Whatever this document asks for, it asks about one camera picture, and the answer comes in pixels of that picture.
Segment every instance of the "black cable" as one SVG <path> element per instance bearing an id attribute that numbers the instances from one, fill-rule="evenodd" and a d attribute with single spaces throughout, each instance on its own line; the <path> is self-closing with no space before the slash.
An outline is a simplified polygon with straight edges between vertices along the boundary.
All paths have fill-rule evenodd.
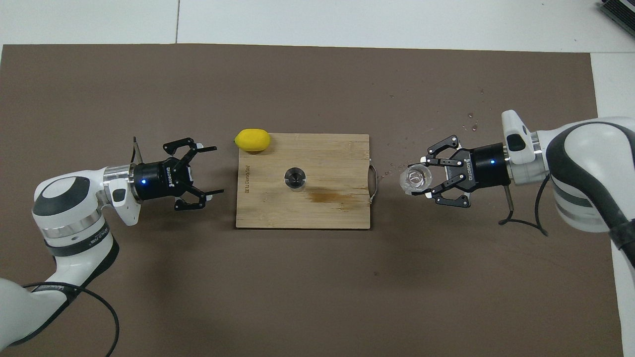
<path id="1" fill-rule="evenodd" d="M 22 285 L 23 288 L 31 288 L 33 286 L 41 286 L 41 285 L 54 285 L 54 286 L 66 286 L 69 288 L 73 288 L 73 289 L 77 289 L 80 290 L 82 292 L 87 293 L 88 295 L 96 298 L 97 300 L 99 300 L 99 302 L 101 302 L 112 314 L 112 318 L 114 318 L 115 321 L 115 339 L 112 341 L 112 345 L 110 347 L 110 350 L 108 350 L 108 353 L 106 354 L 106 357 L 109 357 L 112 352 L 115 350 L 115 346 L 117 346 L 117 341 L 119 340 L 119 318 L 117 318 L 117 313 L 115 312 L 115 309 L 112 308 L 112 306 L 101 296 L 97 295 L 96 293 L 88 290 L 87 288 L 81 287 L 81 286 L 77 286 L 77 285 L 73 285 L 73 284 L 68 284 L 68 283 L 61 283 L 61 282 L 57 282 L 57 281 L 44 281 L 44 282 L 40 282 L 40 283 L 31 283 L 31 284 L 26 284 L 26 285 Z"/>
<path id="2" fill-rule="evenodd" d="M 542 181 L 542 184 L 540 185 L 540 189 L 538 189 L 538 194 L 536 195 L 536 202 L 533 205 L 533 214 L 534 214 L 534 217 L 536 218 L 535 224 L 531 222 L 527 222 L 526 220 L 512 219 L 512 216 L 514 215 L 514 211 L 512 210 L 509 211 L 507 218 L 505 218 L 504 220 L 499 220 L 498 224 L 500 224 L 501 226 L 508 222 L 526 224 L 528 226 L 532 226 L 538 229 L 545 237 L 548 237 L 549 233 L 542 227 L 542 224 L 540 223 L 540 217 L 538 216 L 538 207 L 540 205 L 540 197 L 542 196 L 542 191 L 545 190 L 545 186 L 547 185 L 547 182 L 549 181 L 550 177 L 551 176 L 549 174 L 545 176 L 545 179 Z"/>

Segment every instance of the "brown mat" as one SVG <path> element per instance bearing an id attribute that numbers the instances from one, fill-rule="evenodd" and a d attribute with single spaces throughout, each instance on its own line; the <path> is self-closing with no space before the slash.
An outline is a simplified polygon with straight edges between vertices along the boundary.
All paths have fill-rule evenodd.
<path id="1" fill-rule="evenodd" d="M 567 226 L 551 190 L 548 238 L 506 216 L 502 188 L 468 210 L 408 197 L 403 166 L 450 134 L 499 142 L 500 113 L 531 130 L 596 116 L 588 54 L 232 45 L 5 46 L 0 271 L 28 283 L 54 264 L 30 215 L 37 184 L 147 162 L 191 136 L 218 151 L 192 162 L 225 188 L 199 212 L 150 201 L 89 287 L 119 313 L 116 356 L 618 356 L 610 240 Z M 234 228 L 243 128 L 364 133 L 380 175 L 369 231 Z M 513 187 L 530 219 L 537 185 Z M 80 296 L 3 355 L 98 356 L 108 312 Z"/>

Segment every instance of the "cutting board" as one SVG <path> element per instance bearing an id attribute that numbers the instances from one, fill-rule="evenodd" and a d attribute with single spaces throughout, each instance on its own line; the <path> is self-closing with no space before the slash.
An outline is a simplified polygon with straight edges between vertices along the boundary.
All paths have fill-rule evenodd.
<path id="1" fill-rule="evenodd" d="M 369 229 L 369 136 L 271 133 L 256 154 L 240 150 L 237 228 Z M 299 168 L 302 187 L 286 172 Z"/>

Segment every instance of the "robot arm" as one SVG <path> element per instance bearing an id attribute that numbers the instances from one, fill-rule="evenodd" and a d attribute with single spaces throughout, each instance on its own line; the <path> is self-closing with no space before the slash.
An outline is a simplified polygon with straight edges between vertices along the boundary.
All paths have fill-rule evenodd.
<path id="1" fill-rule="evenodd" d="M 635 119 L 591 119 L 531 132 L 516 112 L 506 111 L 502 123 L 504 143 L 463 149 L 453 135 L 430 146 L 420 164 L 443 166 L 446 181 L 411 194 L 470 207 L 469 194 L 476 189 L 502 185 L 509 193 L 511 180 L 529 184 L 551 174 L 563 220 L 583 231 L 609 232 L 635 267 Z M 439 159 L 447 148 L 456 152 Z M 465 194 L 442 196 L 452 188 Z M 509 195 L 508 202 L 513 211 Z"/>
<path id="2" fill-rule="evenodd" d="M 189 166 L 194 155 L 216 147 L 203 147 L 191 138 L 163 147 L 174 155 L 181 146 L 189 147 L 182 159 L 171 156 L 155 163 L 74 172 L 38 185 L 33 218 L 57 265 L 47 281 L 85 287 L 114 262 L 119 246 L 102 215 L 103 207 L 112 206 L 123 222 L 132 226 L 138 222 L 143 200 L 174 196 L 178 197 L 176 210 L 193 210 L 204 208 L 214 194 L 222 192 L 203 192 L 194 187 Z M 198 202 L 180 198 L 185 192 L 195 195 Z M 28 292 L 0 279 L 0 351 L 37 335 L 79 293 L 59 285 L 41 285 Z"/>

